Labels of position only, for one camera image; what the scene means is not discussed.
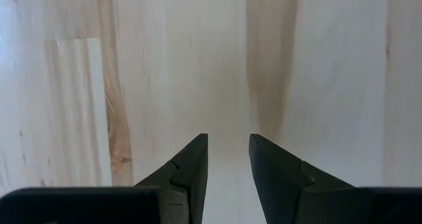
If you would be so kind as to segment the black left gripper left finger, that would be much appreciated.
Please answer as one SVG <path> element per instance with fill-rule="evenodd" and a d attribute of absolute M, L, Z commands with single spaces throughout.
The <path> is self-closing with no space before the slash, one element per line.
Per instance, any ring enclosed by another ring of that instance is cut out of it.
<path fill-rule="evenodd" d="M 208 182 L 208 135 L 199 134 L 135 186 L 151 195 L 146 224 L 202 224 Z"/>

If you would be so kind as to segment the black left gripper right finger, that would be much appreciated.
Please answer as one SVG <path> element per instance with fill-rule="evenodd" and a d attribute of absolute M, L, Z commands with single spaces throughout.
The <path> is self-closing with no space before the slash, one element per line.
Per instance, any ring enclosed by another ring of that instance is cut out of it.
<path fill-rule="evenodd" d="M 267 224 L 293 224 L 301 191 L 352 185 L 289 153 L 259 134 L 249 137 L 249 157 Z"/>

